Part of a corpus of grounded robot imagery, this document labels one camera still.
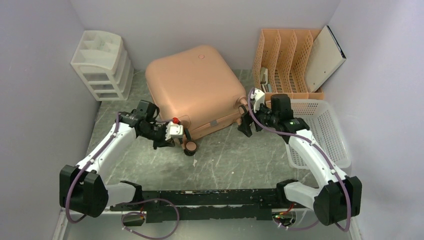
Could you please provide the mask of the white plastic mesh basket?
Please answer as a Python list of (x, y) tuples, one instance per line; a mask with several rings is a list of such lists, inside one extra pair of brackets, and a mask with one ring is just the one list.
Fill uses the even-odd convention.
[(345, 136), (332, 106), (324, 100), (293, 99), (293, 114), (302, 118), (327, 156), (341, 169), (351, 166)]

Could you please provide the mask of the orange plastic file rack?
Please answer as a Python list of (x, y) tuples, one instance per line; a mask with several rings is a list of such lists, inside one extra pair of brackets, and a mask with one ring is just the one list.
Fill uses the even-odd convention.
[(306, 68), (314, 40), (320, 29), (261, 29), (252, 66), (254, 86), (271, 96), (286, 94), (291, 99), (324, 100), (320, 87), (311, 91), (306, 85)]

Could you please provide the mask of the pink hard-shell suitcase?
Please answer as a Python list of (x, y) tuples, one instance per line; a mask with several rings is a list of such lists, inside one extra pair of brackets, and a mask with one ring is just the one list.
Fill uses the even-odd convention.
[(244, 86), (210, 45), (152, 61), (145, 78), (160, 118), (178, 118), (192, 140), (239, 123), (247, 104)]

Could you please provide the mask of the white plastic drawer organizer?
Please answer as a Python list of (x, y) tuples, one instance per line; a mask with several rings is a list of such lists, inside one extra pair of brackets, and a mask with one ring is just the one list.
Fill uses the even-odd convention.
[(128, 99), (134, 67), (121, 36), (85, 30), (70, 64), (97, 101)]

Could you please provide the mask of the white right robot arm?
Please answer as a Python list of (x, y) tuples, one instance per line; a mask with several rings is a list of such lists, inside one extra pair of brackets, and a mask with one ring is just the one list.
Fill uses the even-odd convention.
[(265, 130), (282, 137), (300, 155), (318, 184), (313, 188), (295, 179), (278, 183), (276, 204), (282, 208), (300, 204), (313, 210), (319, 223), (334, 224), (347, 232), (352, 217), (360, 213), (362, 182), (339, 168), (316, 141), (305, 120), (294, 117), (290, 97), (274, 94), (271, 106), (267, 107), (265, 93), (253, 87), (240, 107), (243, 109), (240, 132), (250, 137), (254, 125), (257, 132)]

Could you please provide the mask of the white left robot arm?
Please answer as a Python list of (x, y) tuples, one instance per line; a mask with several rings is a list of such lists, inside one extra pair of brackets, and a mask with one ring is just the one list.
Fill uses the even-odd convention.
[(130, 112), (120, 111), (104, 139), (76, 165), (65, 165), (59, 173), (59, 204), (68, 215), (98, 217), (104, 209), (124, 204), (137, 210), (143, 203), (142, 186), (129, 181), (106, 185), (104, 179), (123, 150), (138, 137), (153, 142), (153, 148), (172, 147), (184, 134), (177, 118), (157, 120), (159, 108), (141, 100)]

